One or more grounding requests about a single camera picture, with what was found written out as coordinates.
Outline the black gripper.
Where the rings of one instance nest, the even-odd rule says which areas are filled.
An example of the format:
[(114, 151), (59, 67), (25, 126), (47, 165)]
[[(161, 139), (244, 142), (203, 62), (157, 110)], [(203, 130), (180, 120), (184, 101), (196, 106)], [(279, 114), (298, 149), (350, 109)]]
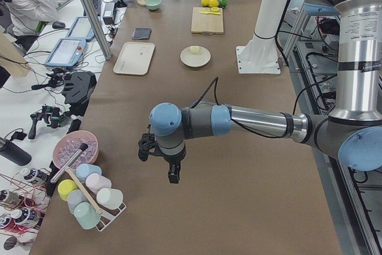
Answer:
[(164, 160), (169, 163), (168, 180), (172, 184), (178, 184), (180, 181), (180, 163), (186, 156), (186, 148), (183, 148), (175, 155), (164, 154)]

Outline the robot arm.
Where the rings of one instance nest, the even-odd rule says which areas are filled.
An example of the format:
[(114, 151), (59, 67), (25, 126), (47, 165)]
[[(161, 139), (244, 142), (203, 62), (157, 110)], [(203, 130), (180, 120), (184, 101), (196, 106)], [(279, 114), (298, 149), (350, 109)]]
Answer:
[(381, 70), (381, 0), (305, 0), (309, 14), (339, 13), (335, 108), (327, 115), (290, 115), (199, 99), (191, 107), (161, 103), (139, 141), (139, 158), (161, 156), (171, 183), (180, 180), (187, 139), (244, 129), (271, 139), (291, 138), (319, 149), (359, 171), (381, 167), (381, 113), (377, 110)]

